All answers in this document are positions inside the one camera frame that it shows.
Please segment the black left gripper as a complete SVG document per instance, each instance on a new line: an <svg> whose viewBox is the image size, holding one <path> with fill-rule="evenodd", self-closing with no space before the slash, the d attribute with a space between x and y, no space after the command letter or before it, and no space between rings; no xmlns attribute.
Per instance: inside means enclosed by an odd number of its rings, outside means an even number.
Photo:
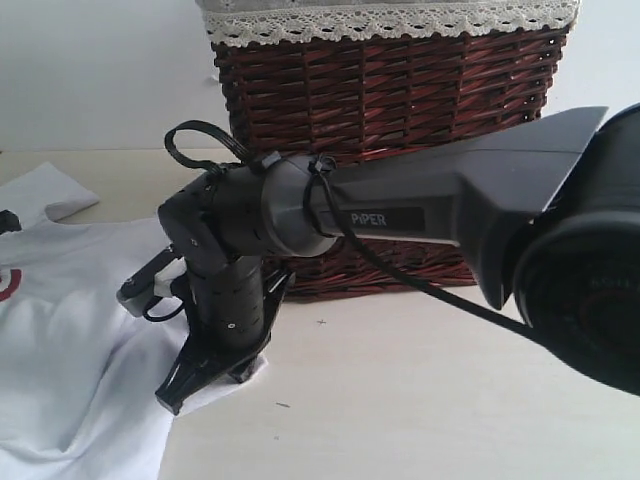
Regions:
<svg viewBox="0 0 640 480"><path fill-rule="evenodd" d="M0 234L15 233L22 230L18 216L10 210L0 212Z"/></svg>

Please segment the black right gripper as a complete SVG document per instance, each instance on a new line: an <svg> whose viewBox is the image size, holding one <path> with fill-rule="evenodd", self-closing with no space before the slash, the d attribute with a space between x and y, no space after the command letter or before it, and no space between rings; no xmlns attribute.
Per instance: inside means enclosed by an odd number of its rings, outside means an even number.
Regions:
<svg viewBox="0 0 640 480"><path fill-rule="evenodd" d="M237 383L254 373L257 358L290 286L290 272L262 277L259 269L201 276L189 271L179 283L188 336L165 380L155 392L174 415L187 399L227 375Z"/></svg>

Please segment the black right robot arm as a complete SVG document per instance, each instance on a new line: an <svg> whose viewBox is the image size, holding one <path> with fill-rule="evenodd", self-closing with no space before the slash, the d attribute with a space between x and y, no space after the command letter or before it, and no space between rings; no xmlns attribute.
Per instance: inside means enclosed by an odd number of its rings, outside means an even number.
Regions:
<svg viewBox="0 0 640 480"><path fill-rule="evenodd" d="M158 388L178 413L229 374L243 381L291 280L264 257L308 258L345 239L399 282L544 347L581 374L639 391L639 109L575 108L470 140L339 168L326 155L236 157L200 176L160 223L186 264L189 336Z"/></svg>

